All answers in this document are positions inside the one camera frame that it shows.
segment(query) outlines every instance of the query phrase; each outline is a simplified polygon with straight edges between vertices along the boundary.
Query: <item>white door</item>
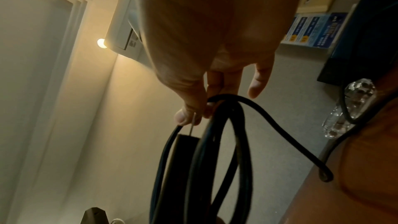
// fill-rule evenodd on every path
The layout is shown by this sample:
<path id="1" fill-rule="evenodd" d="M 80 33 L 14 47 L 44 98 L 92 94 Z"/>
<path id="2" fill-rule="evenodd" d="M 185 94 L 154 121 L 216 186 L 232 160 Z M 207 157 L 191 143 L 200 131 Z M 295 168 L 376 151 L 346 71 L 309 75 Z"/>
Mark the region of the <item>white door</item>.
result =
<path id="1" fill-rule="evenodd" d="M 66 0 L 0 0 L 0 223 L 69 20 Z"/>

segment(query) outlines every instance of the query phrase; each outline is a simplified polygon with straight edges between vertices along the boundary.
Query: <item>metal pin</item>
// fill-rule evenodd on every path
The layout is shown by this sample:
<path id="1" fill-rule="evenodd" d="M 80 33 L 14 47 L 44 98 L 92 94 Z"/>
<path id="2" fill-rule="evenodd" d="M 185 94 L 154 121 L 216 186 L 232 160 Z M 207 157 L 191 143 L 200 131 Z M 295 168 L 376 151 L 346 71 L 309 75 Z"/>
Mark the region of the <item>metal pin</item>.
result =
<path id="1" fill-rule="evenodd" d="M 192 130 L 194 129 L 194 125 L 195 125 L 195 116 L 196 116 L 196 113 L 194 113 L 194 116 L 192 117 L 191 129 L 189 130 L 189 136 L 192 135 Z"/>

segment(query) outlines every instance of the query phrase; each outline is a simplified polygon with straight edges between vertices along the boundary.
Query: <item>light bulb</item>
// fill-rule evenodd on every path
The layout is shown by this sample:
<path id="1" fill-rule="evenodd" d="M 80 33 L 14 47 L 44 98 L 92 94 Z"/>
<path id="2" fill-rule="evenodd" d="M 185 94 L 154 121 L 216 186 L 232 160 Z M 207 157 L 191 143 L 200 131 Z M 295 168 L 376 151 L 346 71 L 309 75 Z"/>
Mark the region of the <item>light bulb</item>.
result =
<path id="1" fill-rule="evenodd" d="M 100 48 L 108 48 L 107 46 L 104 45 L 105 39 L 99 39 L 97 40 L 97 44 Z"/>

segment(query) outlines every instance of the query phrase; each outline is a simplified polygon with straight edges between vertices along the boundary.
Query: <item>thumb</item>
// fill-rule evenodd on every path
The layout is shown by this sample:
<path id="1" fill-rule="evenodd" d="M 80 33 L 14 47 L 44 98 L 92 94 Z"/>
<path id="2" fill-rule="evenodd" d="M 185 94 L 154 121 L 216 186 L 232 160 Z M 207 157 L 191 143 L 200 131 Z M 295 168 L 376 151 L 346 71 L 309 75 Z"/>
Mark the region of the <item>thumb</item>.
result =
<path id="1" fill-rule="evenodd" d="M 178 81 L 164 84 L 184 100 L 184 106 L 174 116 L 175 122 L 178 125 L 184 126 L 194 121 L 194 124 L 198 125 L 207 104 L 207 94 L 203 78 L 198 81 Z"/>

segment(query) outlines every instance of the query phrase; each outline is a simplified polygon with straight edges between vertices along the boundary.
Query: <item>door frame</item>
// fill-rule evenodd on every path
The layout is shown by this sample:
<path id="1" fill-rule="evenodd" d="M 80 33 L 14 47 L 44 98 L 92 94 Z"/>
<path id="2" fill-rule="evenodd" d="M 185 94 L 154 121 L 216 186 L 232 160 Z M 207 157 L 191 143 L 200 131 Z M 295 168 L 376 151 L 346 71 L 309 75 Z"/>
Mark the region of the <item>door frame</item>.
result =
<path id="1" fill-rule="evenodd" d="M 75 45 L 79 42 L 82 28 L 92 0 L 67 0 L 73 4 L 63 40 L 56 56 L 43 103 L 29 142 L 28 150 L 19 174 L 7 224 L 16 223 L 24 203 L 29 197 L 41 162 L 46 153 L 52 128 L 56 121 L 56 107 L 69 74 L 70 63 L 75 55 Z"/>

